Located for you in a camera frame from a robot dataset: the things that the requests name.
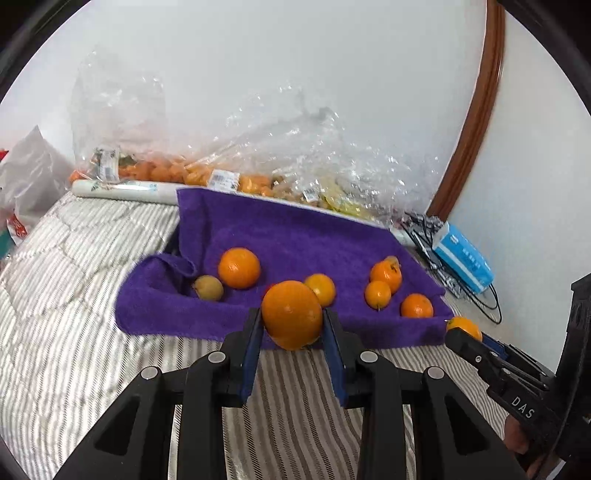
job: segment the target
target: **silver screw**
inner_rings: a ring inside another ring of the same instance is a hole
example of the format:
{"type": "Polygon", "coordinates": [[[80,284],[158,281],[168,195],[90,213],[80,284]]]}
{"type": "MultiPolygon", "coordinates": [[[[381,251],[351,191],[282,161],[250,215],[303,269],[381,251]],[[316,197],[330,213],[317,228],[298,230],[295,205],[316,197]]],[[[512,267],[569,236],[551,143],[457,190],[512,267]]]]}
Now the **silver screw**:
{"type": "Polygon", "coordinates": [[[156,367],[146,367],[141,372],[144,380],[152,380],[156,375],[158,375],[158,369],[156,367]]]}
{"type": "Polygon", "coordinates": [[[445,372],[439,367],[429,367],[427,369],[427,375],[434,380],[441,380],[445,376],[445,372]]]}
{"type": "Polygon", "coordinates": [[[207,356],[207,359],[213,364],[220,364],[226,359],[226,354],[224,352],[212,352],[207,356]]]}
{"type": "Polygon", "coordinates": [[[378,356],[375,352],[372,352],[370,350],[366,350],[365,352],[361,352],[361,354],[359,355],[359,358],[361,359],[362,362],[365,362],[366,364],[373,364],[374,362],[378,361],[378,356]]]}

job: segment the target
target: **brown wooden trim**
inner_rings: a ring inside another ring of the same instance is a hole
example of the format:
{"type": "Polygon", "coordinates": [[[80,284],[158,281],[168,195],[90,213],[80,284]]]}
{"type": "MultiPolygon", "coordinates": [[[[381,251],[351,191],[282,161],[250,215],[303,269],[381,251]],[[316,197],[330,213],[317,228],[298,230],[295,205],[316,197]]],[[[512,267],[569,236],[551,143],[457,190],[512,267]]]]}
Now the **brown wooden trim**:
{"type": "Polygon", "coordinates": [[[480,72],[468,115],[441,185],[427,211],[446,220],[456,204],[484,140],[495,106],[505,54],[505,9],[496,0],[486,2],[486,33],[480,72]]]}

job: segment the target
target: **triangular cutout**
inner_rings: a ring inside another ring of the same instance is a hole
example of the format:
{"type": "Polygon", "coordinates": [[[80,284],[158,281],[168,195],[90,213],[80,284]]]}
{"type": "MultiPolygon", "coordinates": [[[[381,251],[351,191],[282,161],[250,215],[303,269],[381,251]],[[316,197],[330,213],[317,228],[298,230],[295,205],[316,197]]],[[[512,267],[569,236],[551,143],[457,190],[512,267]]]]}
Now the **triangular cutout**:
{"type": "Polygon", "coordinates": [[[96,441],[95,447],[113,455],[125,455],[138,408],[139,398],[132,397],[109,423],[109,426],[96,441]]]}
{"type": "Polygon", "coordinates": [[[447,415],[452,424],[453,440],[456,444],[456,450],[460,455],[470,455],[471,453],[486,450],[489,445],[486,438],[476,425],[472,423],[466,412],[458,405],[457,401],[447,395],[445,397],[447,415]]]}

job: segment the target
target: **bed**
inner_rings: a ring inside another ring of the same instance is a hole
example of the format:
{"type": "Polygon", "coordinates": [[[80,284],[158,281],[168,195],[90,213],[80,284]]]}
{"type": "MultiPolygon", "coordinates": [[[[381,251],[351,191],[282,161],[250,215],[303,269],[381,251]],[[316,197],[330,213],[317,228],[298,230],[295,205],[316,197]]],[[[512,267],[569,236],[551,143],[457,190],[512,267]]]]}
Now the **bed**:
{"type": "MultiPolygon", "coordinates": [[[[115,325],[119,286],[162,250],[175,206],[66,194],[0,274],[0,436],[31,479],[52,478],[145,366],[183,368],[219,342],[129,336],[115,325]]],[[[466,307],[446,297],[456,314],[466,307]]],[[[441,366],[501,434],[506,413],[476,371],[444,346],[382,350],[399,367],[441,366]]],[[[177,408],[168,477],[176,477],[177,408]]],[[[415,477],[410,411],[409,478],[415,477]]],[[[252,396],[224,413],[228,477],[354,479],[362,415],[342,410],[321,351],[263,351],[252,396]]]]}

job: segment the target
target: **quilted mattress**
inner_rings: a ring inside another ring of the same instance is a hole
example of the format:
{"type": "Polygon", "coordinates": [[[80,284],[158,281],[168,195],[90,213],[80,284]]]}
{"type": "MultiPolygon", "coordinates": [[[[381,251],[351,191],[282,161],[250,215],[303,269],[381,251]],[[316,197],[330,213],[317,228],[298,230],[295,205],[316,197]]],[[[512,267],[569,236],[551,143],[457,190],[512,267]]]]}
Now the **quilted mattress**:
{"type": "MultiPolygon", "coordinates": [[[[177,222],[174,206],[68,193],[8,261],[0,275],[0,436],[30,478],[52,478],[143,367],[183,368],[219,347],[129,336],[115,325],[119,286],[136,262],[164,248],[177,222]]],[[[381,353],[403,368],[440,365],[501,432],[506,414],[486,396],[476,371],[445,347],[381,353]]],[[[247,405],[224,412],[228,477],[352,480],[361,421],[360,411],[339,407],[322,352],[263,351],[247,405]]],[[[180,407],[170,479],[179,422],[180,407]]],[[[405,423],[414,478],[408,410],[405,423]]]]}

